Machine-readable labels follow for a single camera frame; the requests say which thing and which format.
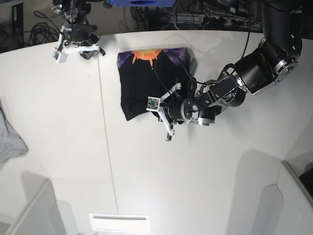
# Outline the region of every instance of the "orange graphic print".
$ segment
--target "orange graphic print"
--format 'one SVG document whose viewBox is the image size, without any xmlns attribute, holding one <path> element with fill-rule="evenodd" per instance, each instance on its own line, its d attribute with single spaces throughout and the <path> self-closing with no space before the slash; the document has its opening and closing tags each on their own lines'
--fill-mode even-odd
<svg viewBox="0 0 313 235">
<path fill-rule="evenodd" d="M 153 60 L 157 59 L 157 56 L 161 53 L 161 51 L 162 51 L 161 49 L 133 51 L 132 52 L 132 54 L 134 54 L 133 64 L 137 59 L 148 60 L 150 61 L 151 68 L 153 69 Z"/>
</svg>

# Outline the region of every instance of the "gray cloth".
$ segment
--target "gray cloth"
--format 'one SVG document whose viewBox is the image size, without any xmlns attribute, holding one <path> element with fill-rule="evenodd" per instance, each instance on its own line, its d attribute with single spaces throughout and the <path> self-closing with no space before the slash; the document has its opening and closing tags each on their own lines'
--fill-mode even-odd
<svg viewBox="0 0 313 235">
<path fill-rule="evenodd" d="M 0 106 L 0 163 L 25 155 L 28 149 L 18 133 L 5 119 Z"/>
</svg>

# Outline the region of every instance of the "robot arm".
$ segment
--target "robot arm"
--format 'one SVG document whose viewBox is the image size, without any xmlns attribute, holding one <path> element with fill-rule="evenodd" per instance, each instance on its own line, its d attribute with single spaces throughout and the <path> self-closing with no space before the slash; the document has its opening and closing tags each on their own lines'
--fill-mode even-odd
<svg viewBox="0 0 313 235">
<path fill-rule="evenodd" d="M 228 107 L 241 105 L 246 92 L 256 94 L 272 87 L 297 67 L 302 51 L 302 2 L 262 0 L 261 4 L 265 37 L 258 48 L 226 65 L 220 77 L 202 84 L 193 99 L 177 99 L 168 108 L 169 120 L 208 126 Z"/>
<path fill-rule="evenodd" d="M 68 54 L 76 52 L 85 59 L 90 59 L 96 52 L 105 55 L 98 44 L 99 38 L 94 35 L 97 26 L 89 24 L 86 17 L 91 11 L 91 4 L 87 1 L 102 0 L 53 0 L 52 10 L 64 17 L 58 46 L 52 51 L 52 58 L 57 63 L 65 62 Z"/>
</svg>

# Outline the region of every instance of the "black cable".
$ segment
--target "black cable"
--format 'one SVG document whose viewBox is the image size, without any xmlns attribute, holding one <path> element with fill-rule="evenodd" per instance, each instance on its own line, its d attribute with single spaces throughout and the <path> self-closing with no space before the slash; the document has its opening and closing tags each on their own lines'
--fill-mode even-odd
<svg viewBox="0 0 313 235">
<path fill-rule="evenodd" d="M 132 30 L 129 29 L 129 27 L 128 27 L 128 25 L 127 25 L 125 7 L 123 7 L 123 15 L 124 15 L 124 25 L 125 25 L 126 29 L 127 29 L 129 32 L 133 32 Z"/>
<path fill-rule="evenodd" d="M 159 77 L 159 75 L 158 75 L 158 73 L 157 73 L 157 62 L 158 62 L 159 59 L 160 59 L 161 57 L 163 57 L 164 55 L 166 55 L 166 53 L 161 54 L 161 55 L 157 58 L 157 60 L 156 60 L 156 62 L 155 62 L 155 65 L 154 65 L 154 71 L 155 71 L 155 73 L 156 73 L 156 77 L 157 77 L 158 81 L 160 82 L 160 84 L 162 85 L 162 87 L 168 92 L 168 94 L 170 94 L 170 97 L 172 98 L 172 102 L 174 103 L 173 94 L 170 93 L 170 91 L 166 88 L 166 86 L 164 85 L 164 83 L 162 82 L 162 80 L 160 79 L 160 77 Z"/>
<path fill-rule="evenodd" d="M 177 22 L 177 8 L 178 8 L 178 2 L 180 3 L 180 0 L 176 0 L 174 4 L 174 11 L 173 11 L 173 22 L 174 22 L 174 27 L 177 30 L 180 30 L 178 27 L 178 22 Z"/>
<path fill-rule="evenodd" d="M 58 15 L 58 16 L 51 16 L 51 17 L 48 17 L 46 16 L 44 13 L 40 12 L 40 11 L 34 11 L 34 15 L 37 16 L 38 18 L 40 19 L 54 19 L 54 18 L 58 18 L 60 16 L 63 16 L 63 15 Z"/>
<path fill-rule="evenodd" d="M 35 24 L 30 30 L 28 43 L 30 46 L 52 43 L 58 40 L 58 32 L 46 22 Z"/>
<path fill-rule="evenodd" d="M 142 11 L 141 7 L 131 7 L 131 14 L 133 19 L 136 21 L 136 30 L 139 31 L 139 24 L 142 23 L 144 26 L 144 29 L 147 31 L 148 30 L 148 26 L 146 25 L 146 20 L 147 20 L 147 10 Z"/>
<path fill-rule="evenodd" d="M 249 39 L 250 39 L 250 32 L 251 32 L 251 15 L 250 15 L 250 19 L 249 19 L 248 23 L 249 23 L 248 36 L 247 36 L 247 38 L 246 38 L 246 45 L 245 45 L 244 52 L 243 52 L 243 54 L 242 54 L 242 56 L 241 56 L 241 59 L 245 56 L 246 49 L 247 49 L 247 47 L 248 47 L 248 43 L 249 43 Z"/>
<path fill-rule="evenodd" d="M 59 30 L 59 28 L 57 27 L 57 25 L 51 20 L 51 19 L 54 19 L 54 18 L 57 18 L 57 17 L 60 17 L 60 16 L 57 16 L 57 17 L 48 17 L 46 16 L 44 13 L 40 12 L 40 11 L 34 11 L 34 15 L 40 19 L 46 19 L 48 20 L 51 24 L 53 24 L 53 26 L 56 28 L 56 30 L 63 35 L 63 33 Z"/>
<path fill-rule="evenodd" d="M 193 2 L 193 3 L 190 3 L 188 6 L 187 6 L 187 9 L 183 6 L 186 2 L 181 2 L 181 0 L 178 0 L 179 1 L 179 3 L 180 3 L 180 6 L 182 7 L 182 9 L 184 10 L 184 12 L 188 12 L 189 14 L 191 14 L 192 15 L 192 22 L 190 22 L 190 24 L 193 24 L 194 25 L 194 27 L 196 28 L 196 29 L 199 29 L 198 28 L 198 26 L 197 26 L 197 24 L 196 24 L 196 22 L 195 22 L 195 15 L 196 14 L 198 14 L 198 12 L 194 12 L 194 11 L 191 11 L 190 10 L 190 7 L 192 6 L 192 4 L 197 4 L 195 1 Z"/>
<path fill-rule="evenodd" d="M 227 72 L 230 68 L 232 68 L 232 69 L 234 69 L 234 70 L 233 70 L 229 75 L 232 75 L 232 74 L 236 71 L 234 64 L 227 64 L 227 65 L 225 65 L 225 67 L 224 67 L 223 70 L 221 71 L 220 76 L 219 76 L 219 78 L 218 78 L 217 80 L 219 81 L 222 77 L 224 77 L 223 73 L 224 73 L 224 72 Z"/>
<path fill-rule="evenodd" d="M 181 61 L 181 59 L 180 59 L 180 57 L 179 57 L 178 55 L 176 55 L 175 53 L 172 53 L 172 52 L 170 52 L 170 51 L 168 51 L 168 52 L 165 53 L 165 54 L 171 54 L 171 55 L 175 56 L 175 57 L 178 59 L 180 65 L 182 66 L 182 68 L 184 69 L 185 73 L 187 74 L 188 78 L 189 78 L 191 81 L 193 81 L 193 82 L 195 82 L 195 83 L 198 83 L 198 84 L 201 84 L 201 85 L 205 85 L 204 82 L 199 82 L 199 81 L 197 81 L 194 77 L 192 77 L 192 76 L 190 75 L 190 73 L 187 71 L 187 69 L 186 69 L 184 63 Z"/>
<path fill-rule="evenodd" d="M 7 49 L 4 49 L 4 45 L 5 42 L 8 39 L 12 39 L 13 41 L 15 41 L 15 46 L 12 47 L 13 49 L 19 49 L 19 48 L 23 48 L 23 42 L 21 41 L 21 39 L 17 36 L 13 34 L 13 30 L 11 30 L 10 32 L 7 32 L 6 29 L 12 27 L 11 25 L 0 25 L 0 35 L 4 35 L 5 38 L 2 39 L 2 41 L 0 41 L 0 49 L 2 52 L 7 51 Z"/>
</svg>

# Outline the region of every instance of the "white table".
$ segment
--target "white table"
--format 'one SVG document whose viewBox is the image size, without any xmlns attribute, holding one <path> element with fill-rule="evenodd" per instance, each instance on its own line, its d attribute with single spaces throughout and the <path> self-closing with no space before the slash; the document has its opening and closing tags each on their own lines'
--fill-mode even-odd
<svg viewBox="0 0 313 235">
<path fill-rule="evenodd" d="M 88 213 L 117 213 L 98 59 L 73 55 L 56 64 L 53 47 L 0 54 L 0 100 L 29 148 L 27 156 L 0 166 L 0 213 L 16 218 L 38 188 L 27 192 L 33 178 L 24 172 L 34 172 L 52 180 L 79 231 L 93 235 Z"/>
<path fill-rule="evenodd" d="M 247 53 L 261 38 L 251 34 Z M 53 45 L 0 54 L 0 98 L 30 149 L 4 165 L 0 179 L 23 171 L 49 177 L 87 235 L 88 213 L 149 214 L 152 235 L 249 234 L 281 160 L 313 151 L 313 44 L 304 40 L 298 70 L 281 84 L 248 95 L 210 127 L 177 125 L 171 142 L 152 114 L 125 120 L 116 65 L 122 51 L 188 47 L 195 77 L 206 81 L 235 63 L 245 43 L 241 32 L 143 32 L 102 37 L 106 56 L 89 61 L 73 55 L 56 65 Z"/>
<path fill-rule="evenodd" d="M 247 53 L 262 37 L 251 35 Z M 188 47 L 199 64 L 195 77 L 206 81 L 239 60 L 246 33 L 130 33 L 101 42 L 107 53 L 99 64 L 119 213 L 150 214 L 154 235 L 248 234 L 261 191 L 276 183 L 280 160 L 313 150 L 309 143 L 294 149 L 303 134 L 313 137 L 304 132 L 313 127 L 313 43 L 304 40 L 298 70 L 279 86 L 248 95 L 210 127 L 177 125 L 166 142 L 163 124 L 152 114 L 125 120 L 114 58 L 121 51 Z"/>
</svg>

